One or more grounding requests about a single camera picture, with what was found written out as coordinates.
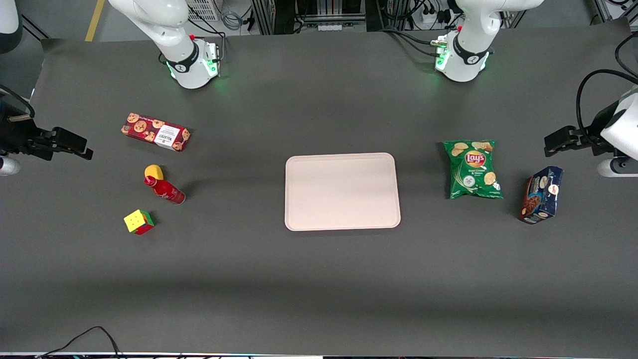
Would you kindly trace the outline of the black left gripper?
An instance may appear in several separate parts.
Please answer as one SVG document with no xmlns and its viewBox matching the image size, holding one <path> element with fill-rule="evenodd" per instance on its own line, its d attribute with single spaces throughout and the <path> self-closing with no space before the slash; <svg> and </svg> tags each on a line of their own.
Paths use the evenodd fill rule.
<svg viewBox="0 0 638 359">
<path fill-rule="evenodd" d="M 618 153 L 619 150 L 602 137 L 602 130 L 615 116 L 618 104 L 611 104 L 599 111 L 590 125 L 584 126 L 580 105 L 578 106 L 578 127 L 565 126 L 544 137 L 544 155 L 549 158 L 567 150 L 592 148 L 592 153 Z"/>
</svg>

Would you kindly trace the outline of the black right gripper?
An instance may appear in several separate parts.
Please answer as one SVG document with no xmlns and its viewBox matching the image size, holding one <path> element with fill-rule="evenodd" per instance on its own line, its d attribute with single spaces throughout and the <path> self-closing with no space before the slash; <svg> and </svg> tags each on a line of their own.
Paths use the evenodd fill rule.
<svg viewBox="0 0 638 359">
<path fill-rule="evenodd" d="M 1 96 L 0 154 L 2 156 L 22 153 L 50 161 L 53 152 L 57 152 L 70 153 L 87 161 L 93 159 L 94 152 L 87 147 L 87 139 L 61 127 L 54 127 L 51 131 L 53 152 L 33 147 L 30 141 L 41 136 L 44 131 L 35 125 L 29 115 L 9 104 L 5 98 L 5 95 Z"/>
</svg>

